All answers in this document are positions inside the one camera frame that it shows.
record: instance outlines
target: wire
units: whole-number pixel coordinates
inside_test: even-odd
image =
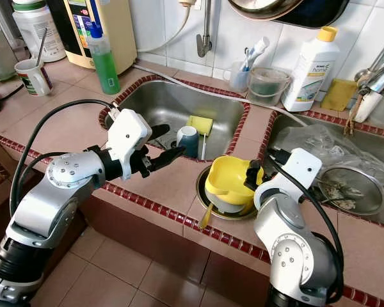
[[[10,98],[10,97],[13,96],[14,94],[16,94],[19,90],[21,90],[23,87],[24,87],[24,83],[22,83],[18,88],[16,88],[15,90],[13,90],[10,94],[7,94],[7,95],[4,96],[3,98],[0,98],[0,100],[3,101],[3,100],[6,100],[7,98]]]
[[[49,152],[49,153],[45,153],[43,155],[39,155],[36,159],[32,160],[30,162],[30,164],[27,165],[27,167],[24,169],[24,171],[22,172],[21,176],[20,176],[20,180],[19,180],[19,184],[17,185],[17,192],[16,192],[16,196],[15,196],[15,199],[17,200],[17,205],[20,203],[20,192],[21,192],[21,189],[22,189],[22,186],[24,184],[24,181],[27,177],[27,174],[31,171],[32,168],[34,168],[34,166],[39,163],[42,159],[45,159],[45,158],[48,158],[48,157],[54,157],[54,156],[57,156],[57,155],[64,155],[64,154],[67,154],[66,152]]]
[[[212,92],[209,92],[209,91],[201,90],[199,88],[196,88],[196,87],[190,86],[190,85],[188,85],[186,83],[183,83],[183,82],[181,82],[179,80],[176,80],[175,78],[172,78],[169,75],[162,74],[161,72],[157,72],[156,70],[152,70],[152,69],[149,69],[149,68],[146,68],[146,67],[143,67],[143,66],[139,66],[137,64],[133,64],[132,67],[140,69],[140,70],[143,70],[145,72],[150,72],[151,74],[159,75],[162,78],[165,78],[165,79],[167,79],[167,80],[169,80],[169,81],[171,81],[171,82],[173,82],[175,84],[184,86],[186,88],[189,88],[190,90],[197,91],[199,93],[203,93],[203,94],[207,94],[207,95],[214,96],[214,97],[219,97],[219,98],[233,99],[233,100],[237,100],[237,101],[240,101],[240,102],[246,102],[248,104],[252,104],[250,102],[250,100],[245,99],[245,98],[231,97],[231,96],[226,96],[226,95],[222,95],[222,94],[217,94],[217,93],[212,93]],[[290,112],[286,111],[285,109],[280,109],[279,107],[275,107],[275,106],[268,106],[266,104],[256,104],[256,105],[260,106],[260,107],[265,107],[267,109],[274,110],[274,111],[279,112],[279,113],[282,113],[282,114],[288,116],[289,118],[291,118],[292,120],[296,121],[297,123],[299,123],[303,127],[308,126],[304,121],[302,121],[299,118],[295,117],[293,114],[291,114]]]
[[[288,172],[286,172],[284,169],[282,169],[279,164],[272,158],[271,154],[269,152],[266,152],[266,154],[269,157],[269,160],[273,167],[281,173],[283,176],[285,176],[287,179],[289,179],[297,188],[299,188],[300,191],[303,192],[303,194],[313,203],[317,211],[320,213],[321,217],[323,218],[324,222],[326,223],[330,234],[333,237],[334,245],[335,245],[335,251],[336,253],[333,254],[334,264],[336,266],[337,271],[337,277],[335,281],[335,286],[330,287],[331,293],[328,293],[328,300],[327,303],[334,303],[335,301],[338,301],[343,293],[343,287],[344,287],[344,281],[343,281],[343,270],[344,270],[344,254],[343,249],[340,243],[339,235],[337,234],[332,222],[330,221],[330,218],[327,216],[326,212],[323,210],[322,206],[318,203],[316,198],[308,189],[302,186],[301,183],[299,183],[293,176],[291,176]],[[334,290],[336,290],[336,294],[334,297],[331,297],[332,293],[334,293]]]
[[[188,5],[186,7],[186,11],[185,11],[185,17],[184,17],[184,20],[182,21],[182,25],[180,26],[179,30],[174,34],[172,35],[172,37],[167,40],[165,43],[163,43],[162,45],[158,46],[158,47],[154,47],[154,48],[150,48],[150,49],[136,49],[138,52],[150,52],[150,51],[154,51],[154,50],[157,50],[157,49],[160,49],[162,47],[165,47],[166,45],[168,45],[170,42],[172,42],[172,40],[175,39],[175,37],[177,37],[177,35],[182,31],[182,29],[185,27],[186,25],[186,22],[188,21],[189,19],[189,13],[191,11],[191,6]]]
[[[28,143],[20,157],[20,161],[15,169],[15,173],[14,173],[14,178],[13,178],[13,182],[12,182],[12,187],[10,189],[10,216],[12,217],[14,215],[14,212],[16,211],[17,209],[17,198],[16,198],[16,195],[18,195],[18,185],[19,185],[19,181],[20,181],[20,174],[21,174],[21,171],[22,171],[22,168],[23,168],[23,165],[26,161],[26,158],[27,158],[27,154],[31,148],[31,145],[33,144],[38,132],[40,131],[41,127],[44,125],[44,123],[54,114],[56,114],[57,112],[60,112],[61,110],[64,110],[68,107],[72,107],[72,106],[76,106],[76,105],[79,105],[79,104],[101,104],[105,107],[108,107],[110,109],[113,109],[115,108],[115,106],[113,106],[112,104],[109,104],[105,101],[102,101],[102,100],[97,100],[97,99],[81,99],[81,100],[75,100],[75,101],[71,101],[71,102],[68,102],[66,104],[63,104],[62,106],[60,107],[57,107],[55,109],[53,109],[52,111],[48,112],[37,124],[37,126],[34,128],[34,131],[33,133],[31,134],[29,140],[28,140]]]

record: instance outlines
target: robotic arm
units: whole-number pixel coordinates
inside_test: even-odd
[[[43,280],[44,267],[74,218],[79,204],[106,180],[143,177],[182,155],[184,147],[147,157],[145,143],[169,130],[151,129],[132,110],[115,110],[107,149],[93,146],[54,159],[41,182],[21,200],[0,243],[0,306],[28,306]]]
[[[320,168],[317,157],[296,148],[282,169],[307,189]],[[281,173],[255,191],[259,213],[254,228],[271,259],[268,306],[325,306],[328,289],[341,274],[330,241],[316,237],[305,224],[298,205],[302,194]]]

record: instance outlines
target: stainless steel sink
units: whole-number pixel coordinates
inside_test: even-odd
[[[166,81],[143,83],[120,107],[132,109],[142,115],[150,126],[169,124],[169,133],[157,141],[151,141],[153,145],[165,149],[171,148],[176,142],[177,131],[185,126],[190,115],[212,118],[212,131],[206,139],[207,160],[219,157],[227,151],[244,111],[243,105],[236,100],[213,97]],[[112,120],[109,116],[105,123],[108,128],[111,126]],[[203,139],[200,136],[199,153],[202,152]]]
[[[307,124],[312,125],[312,124],[319,123],[328,127],[330,130],[333,130],[335,132],[342,134],[343,126],[341,125],[337,125],[335,123],[329,123],[324,120],[317,120],[315,118],[309,118],[307,116],[302,116],[302,115],[298,115],[298,117]],[[282,129],[286,127],[299,127],[299,126],[300,125],[298,123],[296,123],[294,120],[290,119],[287,116],[283,116],[283,115],[278,116],[273,124],[269,144],[273,144],[278,133]],[[384,137],[383,136],[378,136],[376,134],[355,130],[354,136],[350,137],[350,140],[352,140],[354,144],[357,145],[361,150],[364,150],[366,152],[369,152],[370,154],[373,154],[379,160],[384,162]],[[264,167],[266,171],[271,171],[271,168],[270,168],[271,166],[270,164],[267,163],[267,161],[265,161]],[[371,215],[371,216],[364,216],[364,218],[374,222],[379,222],[384,224],[384,209],[378,214]]]

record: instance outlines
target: yellow scrubber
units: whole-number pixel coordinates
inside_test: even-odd
[[[192,126],[196,128],[199,134],[202,134],[202,135],[206,134],[207,136],[212,130],[212,124],[213,124],[213,119],[194,116],[194,115],[191,115],[188,121],[186,122],[187,126]]]
[[[356,82],[334,79],[321,103],[321,107],[335,111],[343,111],[356,90]]]

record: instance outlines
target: faucet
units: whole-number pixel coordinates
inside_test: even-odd
[[[384,48],[374,63],[369,68],[359,71],[354,79],[362,95],[369,91],[384,95]]]
[[[198,55],[203,58],[208,51],[212,49],[211,37],[209,36],[209,26],[211,25],[211,1],[206,0],[205,4],[205,22],[204,22],[204,37],[200,34],[196,36],[196,46]]]

